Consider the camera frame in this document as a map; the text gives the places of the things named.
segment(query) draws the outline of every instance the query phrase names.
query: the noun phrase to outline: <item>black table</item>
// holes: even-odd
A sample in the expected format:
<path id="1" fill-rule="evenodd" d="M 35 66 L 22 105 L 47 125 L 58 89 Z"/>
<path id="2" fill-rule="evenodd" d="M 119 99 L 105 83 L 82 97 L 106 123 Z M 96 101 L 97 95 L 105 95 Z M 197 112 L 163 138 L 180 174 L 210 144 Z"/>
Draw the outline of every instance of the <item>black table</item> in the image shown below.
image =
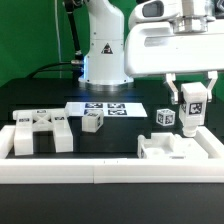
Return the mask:
<path id="1" fill-rule="evenodd" d="M 178 116 L 173 126 L 156 124 L 157 109 L 178 112 L 178 106 L 170 104 L 161 81 L 144 80 L 136 80 L 130 90 L 102 93 L 81 90 L 70 79 L 14 79 L 0 88 L 0 127 L 15 124 L 14 110 L 63 108 L 67 102 L 138 102 L 148 117 L 105 117 L 95 134 L 81 132 L 81 117 L 72 117 L 74 152 L 56 154 L 51 133 L 42 133 L 34 136 L 34 155 L 20 158 L 137 158 L 139 134 L 182 135 Z M 223 109 L 214 97 L 205 120 L 222 142 Z M 13 150 L 8 158 L 15 158 Z M 223 184 L 200 183 L 1 185 L 1 223 L 223 223 L 223 190 Z"/>

